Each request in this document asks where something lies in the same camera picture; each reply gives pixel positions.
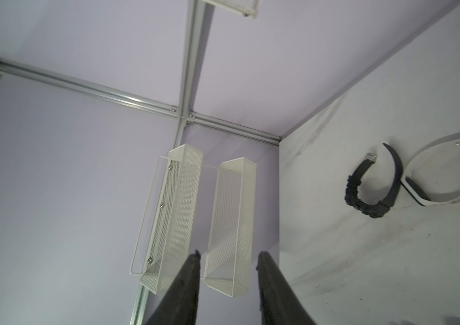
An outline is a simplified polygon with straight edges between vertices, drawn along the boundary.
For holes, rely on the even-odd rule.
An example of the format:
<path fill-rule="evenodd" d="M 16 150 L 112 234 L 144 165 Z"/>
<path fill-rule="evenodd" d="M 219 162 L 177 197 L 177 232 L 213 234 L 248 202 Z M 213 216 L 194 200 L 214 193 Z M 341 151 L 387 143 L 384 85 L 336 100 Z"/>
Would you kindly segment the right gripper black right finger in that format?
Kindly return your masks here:
<path fill-rule="evenodd" d="M 312 324 L 314 320 L 300 304 L 270 253 L 258 256 L 258 285 L 262 324 Z"/>

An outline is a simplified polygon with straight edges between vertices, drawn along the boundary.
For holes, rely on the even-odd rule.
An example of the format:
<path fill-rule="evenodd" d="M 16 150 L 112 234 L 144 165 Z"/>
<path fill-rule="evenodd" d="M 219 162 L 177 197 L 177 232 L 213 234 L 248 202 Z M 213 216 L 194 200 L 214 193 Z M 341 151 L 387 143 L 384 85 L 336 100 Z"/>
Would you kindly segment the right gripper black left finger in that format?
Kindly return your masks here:
<path fill-rule="evenodd" d="M 190 254 L 146 324 L 195 324 L 200 293 L 201 254 Z"/>

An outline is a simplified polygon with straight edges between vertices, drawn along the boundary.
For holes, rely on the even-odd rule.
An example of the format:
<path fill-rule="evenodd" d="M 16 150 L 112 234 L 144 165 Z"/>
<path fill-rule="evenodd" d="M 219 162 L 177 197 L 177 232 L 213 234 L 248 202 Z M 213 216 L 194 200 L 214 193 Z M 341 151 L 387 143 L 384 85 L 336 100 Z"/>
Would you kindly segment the black digital wrist watch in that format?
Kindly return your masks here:
<path fill-rule="evenodd" d="M 383 143 L 383 146 L 390 153 L 394 163 L 393 181 L 390 186 L 376 188 L 374 181 L 368 180 L 364 189 L 359 189 L 362 186 L 364 175 L 375 164 L 378 157 L 371 152 L 364 156 L 346 180 L 345 203 L 372 219 L 384 217 L 394 207 L 401 188 L 400 179 L 403 175 L 403 163 L 397 151 L 387 143 Z"/>

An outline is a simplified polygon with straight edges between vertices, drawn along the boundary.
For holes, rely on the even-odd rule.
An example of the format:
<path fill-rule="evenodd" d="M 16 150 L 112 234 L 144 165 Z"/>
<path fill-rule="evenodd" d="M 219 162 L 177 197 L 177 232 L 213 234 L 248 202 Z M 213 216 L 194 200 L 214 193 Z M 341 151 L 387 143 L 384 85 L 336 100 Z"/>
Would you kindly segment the white patterned fitness band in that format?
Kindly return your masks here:
<path fill-rule="evenodd" d="M 460 133 L 423 147 L 408 162 L 401 183 L 423 207 L 460 203 Z"/>

